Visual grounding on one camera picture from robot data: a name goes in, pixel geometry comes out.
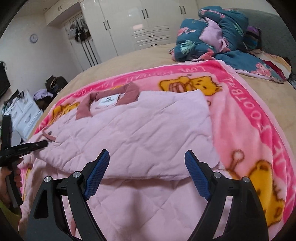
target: wardrobe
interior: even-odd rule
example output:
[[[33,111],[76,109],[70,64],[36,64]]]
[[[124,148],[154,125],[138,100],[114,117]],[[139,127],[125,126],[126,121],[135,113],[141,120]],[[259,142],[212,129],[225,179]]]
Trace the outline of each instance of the wardrobe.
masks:
[[[196,0],[81,0],[102,62],[176,41],[185,18],[198,19]]]

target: silver screw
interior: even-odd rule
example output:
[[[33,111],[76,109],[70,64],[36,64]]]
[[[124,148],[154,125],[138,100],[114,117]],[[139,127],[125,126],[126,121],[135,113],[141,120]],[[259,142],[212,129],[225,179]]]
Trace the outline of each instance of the silver screw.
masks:
[[[243,177],[242,179],[245,183],[249,183],[250,182],[250,179],[248,177]]]
[[[46,178],[44,178],[44,181],[45,181],[46,183],[48,183],[51,179],[52,179],[51,177],[46,177]]]
[[[73,177],[78,178],[81,176],[81,172],[74,172]]]
[[[219,173],[219,172],[214,172],[214,177],[215,178],[220,178],[220,177],[222,177],[222,174]]]

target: human hand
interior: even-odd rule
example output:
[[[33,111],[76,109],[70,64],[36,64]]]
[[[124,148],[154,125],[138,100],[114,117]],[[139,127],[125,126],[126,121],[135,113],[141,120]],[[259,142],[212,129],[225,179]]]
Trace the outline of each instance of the human hand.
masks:
[[[3,204],[9,208],[11,200],[7,191],[6,187],[6,181],[5,178],[11,174],[11,171],[7,167],[1,167],[0,169],[0,200],[3,202]],[[20,176],[21,170],[17,168],[15,170],[15,178],[14,181],[16,182],[16,186],[18,188],[22,187],[22,178]]]

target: clock face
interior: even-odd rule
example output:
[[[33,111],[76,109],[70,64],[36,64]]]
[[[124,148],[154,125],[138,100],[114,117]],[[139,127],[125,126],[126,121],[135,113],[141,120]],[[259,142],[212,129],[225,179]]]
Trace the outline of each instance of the clock face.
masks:
[[[30,37],[30,42],[35,44],[38,41],[38,36],[36,34],[32,34]]]

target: blue gripper pad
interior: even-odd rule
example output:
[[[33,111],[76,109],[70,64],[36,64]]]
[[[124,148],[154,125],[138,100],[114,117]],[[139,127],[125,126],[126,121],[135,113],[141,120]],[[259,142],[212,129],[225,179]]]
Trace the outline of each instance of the blue gripper pad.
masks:
[[[100,160],[94,167],[93,171],[89,175],[89,178],[86,180],[86,188],[84,192],[84,197],[86,200],[89,200],[90,197],[96,194],[100,182],[106,172],[106,169],[109,165],[110,154],[106,150],[101,156]]]
[[[211,197],[209,182],[189,151],[185,153],[185,165],[200,196],[208,200]]]

